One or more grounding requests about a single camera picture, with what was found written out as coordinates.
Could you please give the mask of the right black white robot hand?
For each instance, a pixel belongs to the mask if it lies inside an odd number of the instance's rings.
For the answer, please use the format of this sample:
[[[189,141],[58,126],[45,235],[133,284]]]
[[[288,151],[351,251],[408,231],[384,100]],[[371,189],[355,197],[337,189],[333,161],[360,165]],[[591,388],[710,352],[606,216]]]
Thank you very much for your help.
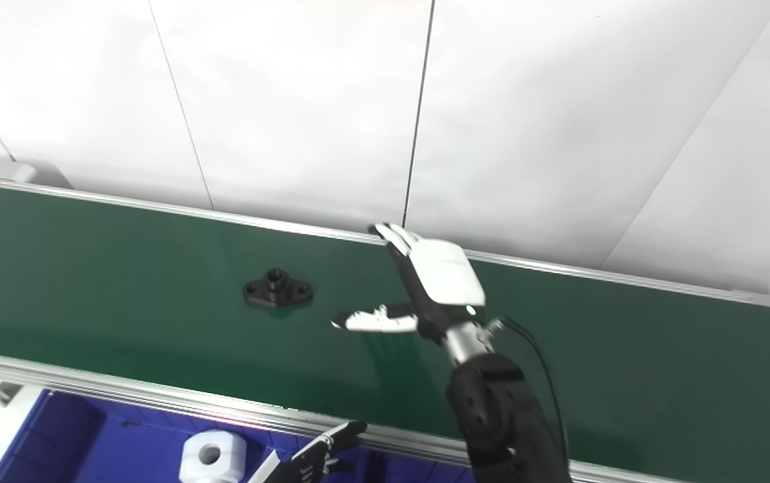
[[[486,294],[464,250],[391,223],[368,232],[385,242],[409,301],[339,313],[331,325],[351,332],[410,333],[440,343],[452,328],[479,326]]]

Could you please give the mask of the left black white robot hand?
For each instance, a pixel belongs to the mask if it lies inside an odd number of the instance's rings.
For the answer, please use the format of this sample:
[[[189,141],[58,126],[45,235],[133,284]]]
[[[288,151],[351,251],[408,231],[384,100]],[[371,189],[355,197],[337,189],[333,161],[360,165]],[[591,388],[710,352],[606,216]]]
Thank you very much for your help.
[[[321,482],[330,474],[349,473],[355,465],[337,458],[339,452],[355,449],[368,424],[351,420],[324,431],[290,459],[281,459],[272,451],[250,476],[250,482]]]

